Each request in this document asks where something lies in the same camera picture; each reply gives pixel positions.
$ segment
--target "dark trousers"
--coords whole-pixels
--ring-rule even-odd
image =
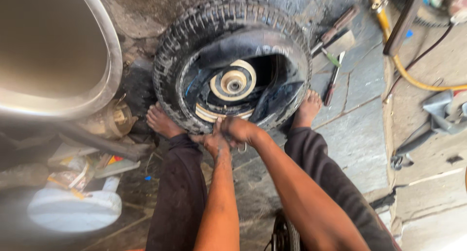
[[[169,143],[171,148],[163,161],[146,251],[192,250],[207,200],[198,146],[187,134],[175,136]],[[392,236],[377,214],[327,156],[327,144],[320,134],[310,128],[292,129],[284,149],[347,213],[371,250],[396,250]]]

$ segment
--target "tire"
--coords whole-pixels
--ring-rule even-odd
[[[283,211],[279,212],[276,216],[273,233],[277,235],[278,251],[301,250],[300,235]]]
[[[399,11],[404,9],[406,1],[391,0]],[[424,27],[448,27],[451,24],[450,18],[447,11],[422,4],[418,9],[414,23]]]
[[[181,82],[201,49],[239,31],[255,30],[271,31],[292,42],[298,52],[295,54],[304,61],[299,67],[305,71],[301,75],[303,83],[293,100],[256,124],[268,130],[282,124],[295,112],[311,77],[312,57],[301,27],[292,17],[258,0],[212,0],[188,9],[176,20],[161,37],[155,53],[155,92],[162,108],[174,122],[192,133],[211,132],[212,123],[202,120],[187,106]]]

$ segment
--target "bare foot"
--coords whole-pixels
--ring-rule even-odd
[[[184,129],[180,128],[165,114],[159,101],[156,102],[155,106],[150,105],[148,114],[146,114],[146,119],[151,129],[167,139],[186,133]]]
[[[313,119],[319,112],[319,109],[323,106],[321,97],[316,91],[307,90],[302,103],[295,112],[292,127],[295,129],[299,127],[311,127]]]

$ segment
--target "air hose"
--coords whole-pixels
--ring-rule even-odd
[[[389,39],[389,36],[391,35],[391,29],[389,27],[389,22],[388,18],[386,16],[386,12],[383,9],[383,3],[381,0],[370,0],[372,4],[372,9],[375,10],[378,21],[380,22],[382,32],[383,32],[383,41],[386,43]],[[465,90],[467,89],[467,84],[465,85],[458,85],[458,86],[432,86],[432,85],[427,85],[425,83],[422,83],[420,81],[417,81],[416,79],[412,78],[411,75],[408,74],[408,72],[405,70],[404,66],[402,65],[399,56],[395,55],[394,57],[391,57],[392,61],[395,64],[396,69],[399,71],[400,75],[405,78],[410,84],[424,89],[428,91],[434,91],[434,92],[441,92],[445,90]]]

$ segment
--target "leg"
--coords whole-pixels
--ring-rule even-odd
[[[375,211],[328,157],[323,136],[309,127],[320,108],[317,93],[304,99],[287,135],[285,152],[347,213],[371,250],[396,250],[397,244]]]
[[[159,106],[150,111],[149,126],[170,137],[171,148],[162,163],[159,193],[146,251],[193,250],[207,200],[206,183],[200,166],[203,154],[198,150],[198,145]]]

